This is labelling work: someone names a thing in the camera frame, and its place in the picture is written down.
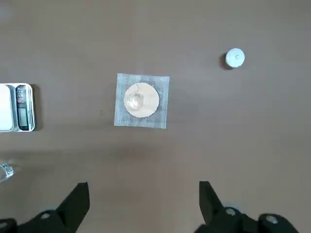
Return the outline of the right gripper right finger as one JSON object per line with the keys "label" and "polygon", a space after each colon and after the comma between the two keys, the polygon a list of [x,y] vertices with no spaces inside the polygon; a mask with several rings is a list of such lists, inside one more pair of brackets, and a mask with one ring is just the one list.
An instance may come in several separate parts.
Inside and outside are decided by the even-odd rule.
{"label": "right gripper right finger", "polygon": [[199,182],[199,206],[205,221],[197,233],[296,233],[298,230],[285,217],[261,214],[257,220],[233,207],[222,205],[210,182]]}

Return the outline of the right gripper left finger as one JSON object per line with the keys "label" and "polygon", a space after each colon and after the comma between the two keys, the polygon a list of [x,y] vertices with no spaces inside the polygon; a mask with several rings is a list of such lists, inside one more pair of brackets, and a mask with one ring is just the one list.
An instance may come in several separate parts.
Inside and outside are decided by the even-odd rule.
{"label": "right gripper left finger", "polygon": [[17,224],[13,218],[0,220],[2,233],[75,233],[90,208],[88,183],[78,183],[54,210],[39,213]]}

